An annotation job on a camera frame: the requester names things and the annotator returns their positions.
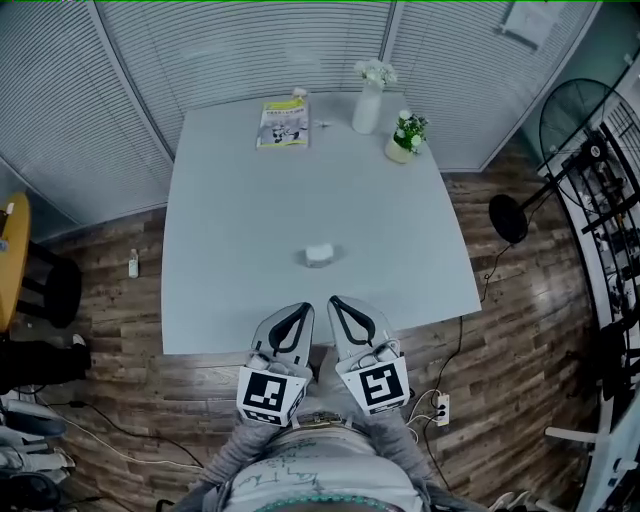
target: black chair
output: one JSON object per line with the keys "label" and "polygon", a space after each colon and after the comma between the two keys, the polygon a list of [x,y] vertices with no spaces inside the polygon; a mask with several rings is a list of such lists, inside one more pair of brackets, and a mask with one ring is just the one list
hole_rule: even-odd
{"label": "black chair", "polygon": [[24,277],[22,286],[39,293],[43,298],[43,306],[19,300],[17,311],[26,315],[45,318],[58,329],[67,327],[76,317],[82,293],[82,274],[74,261],[60,258],[45,248],[29,242],[29,256],[51,265],[45,284]]}

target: white bottle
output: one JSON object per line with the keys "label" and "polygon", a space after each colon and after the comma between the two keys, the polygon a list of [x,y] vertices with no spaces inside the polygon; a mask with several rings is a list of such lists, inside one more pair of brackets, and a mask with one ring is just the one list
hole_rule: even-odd
{"label": "white bottle", "polygon": [[138,251],[131,249],[131,256],[129,257],[129,277],[135,279],[138,277]]}

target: electrical outlet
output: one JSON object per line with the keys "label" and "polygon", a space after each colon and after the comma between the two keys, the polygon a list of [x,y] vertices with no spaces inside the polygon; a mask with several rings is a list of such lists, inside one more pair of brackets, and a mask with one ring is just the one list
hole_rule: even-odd
{"label": "electrical outlet", "polygon": [[436,425],[444,427],[449,424],[449,395],[444,393],[438,395],[438,401],[436,404],[438,406],[438,412],[436,414],[441,414],[441,416],[436,418]]}

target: book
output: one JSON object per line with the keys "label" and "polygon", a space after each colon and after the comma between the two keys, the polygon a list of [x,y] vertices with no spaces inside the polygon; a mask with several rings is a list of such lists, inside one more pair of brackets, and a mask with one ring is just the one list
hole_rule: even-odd
{"label": "book", "polygon": [[308,142],[309,109],[305,98],[263,104],[257,147],[307,146]]}

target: wire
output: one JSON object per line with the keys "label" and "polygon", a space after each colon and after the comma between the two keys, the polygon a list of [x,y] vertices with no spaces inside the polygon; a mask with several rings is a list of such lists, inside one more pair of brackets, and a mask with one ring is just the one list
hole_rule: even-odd
{"label": "wire", "polygon": [[136,462],[138,464],[172,464],[173,466],[178,466],[181,468],[194,468],[194,469],[202,469],[201,466],[194,466],[193,464],[180,464],[178,462],[173,462],[172,460],[139,460],[139,459],[135,459],[133,457],[130,457],[129,455],[125,455],[122,452],[119,452],[118,450],[116,450],[113,446],[111,446],[109,443],[107,443],[106,441],[103,441],[102,439],[100,439],[97,435],[95,435],[92,432],[89,432],[87,429],[81,427],[80,425],[78,425],[77,423],[74,423],[73,421],[65,418],[64,416],[62,416],[61,414],[59,414],[59,416],[66,421],[67,423],[69,423],[70,425],[73,425],[74,427],[76,427],[79,430],[82,430],[82,432],[84,432],[87,435],[90,435],[91,437],[93,437],[96,441],[98,441],[99,443],[103,444],[104,446],[106,446],[107,448],[109,448],[110,450],[114,451],[115,453],[117,453],[118,455],[120,455],[120,457],[122,457],[123,459],[126,460],[130,460],[132,462]]}
{"label": "wire", "polygon": [[423,418],[425,417],[423,414],[420,414],[418,416],[416,416],[415,418],[413,417],[413,415],[416,412],[416,409],[418,408],[418,405],[420,405],[420,402],[422,401],[422,399],[427,396],[427,393],[438,393],[439,395],[441,395],[442,393],[440,392],[439,389],[429,389],[427,391],[425,391],[424,393],[422,393],[422,395],[420,395],[420,398],[418,398],[418,401],[414,404],[413,409],[411,409],[411,414],[409,414],[409,421],[407,421],[407,425],[409,425],[410,423],[413,423],[413,420],[418,419],[418,418]]}
{"label": "wire", "polygon": [[[42,401],[42,403],[44,403],[49,409],[51,409],[51,406],[49,404],[47,404],[47,402],[45,402],[42,398],[38,397],[40,399],[40,401]],[[109,443],[107,443],[106,441],[103,441],[102,439],[100,439],[98,436],[96,436],[93,432],[89,432],[87,429],[81,427],[80,425],[78,425],[77,423],[65,418],[62,414],[56,412],[64,421],[66,421],[67,423],[69,423],[70,425],[73,425],[74,427],[76,427],[77,429],[83,431],[85,434],[90,435],[91,437],[93,437],[96,441],[98,441],[99,443],[103,444],[104,446],[106,446],[107,448],[109,448],[110,450],[116,452],[118,455],[120,455],[120,457],[133,461],[133,462],[137,462],[139,464],[172,464],[174,466],[179,466],[179,467],[183,467],[183,468],[195,468],[195,469],[202,469],[202,463],[196,459],[193,454],[187,450],[185,447],[179,445],[178,443],[176,443],[175,441],[172,441],[170,439],[164,438],[164,437],[160,437],[160,436],[148,436],[148,435],[144,435],[144,434],[134,434],[133,432],[128,432],[122,428],[120,428],[119,426],[117,426],[115,423],[113,423],[108,416],[106,416],[105,414],[103,414],[101,411],[99,411],[98,409],[96,409],[95,406],[91,405],[91,404],[87,404],[86,402],[81,402],[81,401],[71,401],[71,402],[67,402],[65,404],[57,404],[57,405],[71,405],[73,407],[72,404],[78,404],[76,405],[76,407],[85,407],[85,406],[89,406],[91,408],[93,408],[94,411],[98,412],[103,418],[105,418],[114,428],[116,428],[117,430],[132,436],[132,437],[142,437],[142,438],[148,438],[148,439],[159,439],[162,441],[168,441],[171,444],[174,444],[176,446],[178,446],[179,448],[181,448],[182,450],[184,450],[186,453],[188,453],[191,458],[193,458],[197,463],[198,466],[194,466],[192,464],[180,464],[178,462],[173,462],[171,460],[161,460],[161,461],[149,461],[149,460],[139,460],[139,459],[135,459],[133,457],[130,457],[129,455],[125,455],[122,452],[119,452],[118,450],[116,450],[113,446],[111,446]]]}
{"label": "wire", "polygon": [[429,438],[427,437],[427,427],[429,426],[429,423],[431,423],[432,421],[433,420],[427,421],[426,425],[422,429],[422,437],[424,437],[424,442],[427,445],[427,451],[429,452],[429,456],[431,457],[431,460],[433,461],[433,465],[436,467],[436,469],[438,470],[438,473],[440,474],[440,478],[442,478],[442,481],[444,482],[444,485],[447,486],[447,490],[450,493],[453,494],[453,491],[451,490],[451,487],[449,487],[449,482],[447,482],[447,479],[442,474],[442,470],[440,469],[440,466],[438,466],[438,463],[436,462],[436,458],[433,456],[433,453],[431,453],[431,447],[429,446]]}
{"label": "wire", "polygon": [[173,441],[172,439],[169,439],[169,438],[163,437],[163,436],[136,434],[135,432],[129,432],[128,430],[125,430],[122,427],[119,427],[118,425],[116,425],[106,414],[104,414],[102,411],[100,411],[100,409],[98,409],[95,405],[91,405],[91,404],[88,404],[86,402],[83,402],[83,403],[87,407],[91,407],[100,416],[102,416],[113,428],[115,428],[116,430],[119,430],[123,434],[127,434],[128,436],[131,436],[131,437],[138,437],[138,438],[145,438],[145,439],[155,439],[155,440],[158,440],[158,441],[165,441],[167,443],[170,443],[173,446],[176,446],[177,448],[180,448],[183,452],[185,452],[187,455],[189,455],[189,457],[191,457],[195,461],[195,463],[198,464],[198,466],[200,466],[201,468],[204,468],[204,465],[202,464],[202,462],[200,462],[193,453],[191,453],[184,446],[182,446],[181,444]]}
{"label": "wire", "polygon": [[[540,209],[540,207],[547,201],[547,199],[549,199],[551,196],[553,195],[553,190],[551,190],[551,192],[549,192],[544,199],[542,199],[542,201],[540,201],[538,203],[538,206],[536,206],[533,211],[531,212],[531,215],[529,215],[529,220],[527,220],[527,229],[529,228],[529,226],[531,225],[531,221],[533,220],[533,216],[535,215],[535,213]],[[502,249],[497,255],[496,255],[496,259],[493,262],[493,269],[491,270],[491,272],[489,274],[485,274],[483,279],[484,279],[484,291],[482,292],[482,299],[480,299],[480,304],[482,304],[485,299],[487,298],[487,290],[489,289],[489,280],[493,277],[493,274],[496,273],[496,270],[498,268],[498,260],[500,259],[500,256],[502,256],[505,252],[507,252],[509,249],[511,249],[515,244],[509,244],[507,245],[504,249]]]}
{"label": "wire", "polygon": [[[459,320],[460,320],[460,335],[458,336],[458,347],[456,348],[456,351],[449,356],[449,358],[444,362],[444,364],[440,368],[440,372],[438,373],[438,380],[436,380],[436,385],[434,386],[436,390],[438,390],[440,387],[440,381],[442,380],[442,372],[444,372],[444,369],[447,367],[449,362],[460,353],[460,350],[462,350],[462,316],[459,317]],[[433,395],[435,395],[435,393],[431,393],[431,399],[429,401],[431,402],[431,407],[436,409],[437,408],[436,404],[433,403]]]}
{"label": "wire", "polygon": [[44,388],[46,388],[47,385],[43,384],[42,386],[40,386],[38,389],[36,389],[35,391],[22,391],[18,388],[13,388],[13,390],[20,394],[20,395],[37,395],[38,393],[40,393],[40,391],[42,391]]}
{"label": "wire", "polygon": [[100,500],[113,501],[114,503],[116,503],[117,505],[119,505],[123,509],[127,510],[128,512],[133,512],[133,510],[131,510],[129,507],[123,505],[122,503],[120,503],[120,501],[118,501],[115,498],[112,498],[111,496],[89,496],[88,498],[84,498],[84,499],[81,499],[81,500],[70,501],[69,503],[62,503],[62,504],[58,505],[57,508],[64,510],[64,509],[70,508],[72,505],[79,505],[80,503],[94,503],[94,502],[100,501]]}
{"label": "wire", "polygon": [[500,256],[502,256],[505,252],[513,247],[513,244],[507,245],[504,249],[502,249],[498,255],[496,256],[495,261],[493,262],[493,270],[489,274],[484,275],[484,292],[482,293],[482,299],[480,299],[480,304],[482,304],[487,298],[487,290],[489,289],[489,279],[493,277],[493,274],[496,273],[496,269],[498,268],[498,260]]}

